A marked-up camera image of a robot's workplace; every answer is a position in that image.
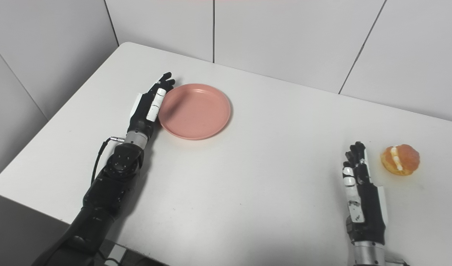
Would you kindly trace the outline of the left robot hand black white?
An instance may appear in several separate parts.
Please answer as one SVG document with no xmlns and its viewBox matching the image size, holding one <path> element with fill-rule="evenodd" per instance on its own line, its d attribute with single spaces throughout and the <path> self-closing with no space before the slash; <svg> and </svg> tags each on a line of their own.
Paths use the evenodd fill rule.
<svg viewBox="0 0 452 266">
<path fill-rule="evenodd" d="M 172 79 L 172 73 L 167 72 L 153 84 L 148 92 L 141 95 L 130 118 L 127 132 L 142 133 L 147 139 L 152 137 L 163 99 L 173 89 L 175 82 L 175 79 Z"/>
</svg>

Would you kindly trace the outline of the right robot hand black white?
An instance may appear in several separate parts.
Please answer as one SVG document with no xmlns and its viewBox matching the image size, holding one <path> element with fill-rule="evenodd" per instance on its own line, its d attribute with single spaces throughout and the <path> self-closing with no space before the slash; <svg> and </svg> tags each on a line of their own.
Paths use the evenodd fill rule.
<svg viewBox="0 0 452 266">
<path fill-rule="evenodd" d="M 386 222 L 382 210 L 383 195 L 371 180 L 366 146 L 360 141 L 345 153 L 342 178 L 349 216 L 346 230 L 351 242 L 375 242 L 384 245 Z"/>
</svg>

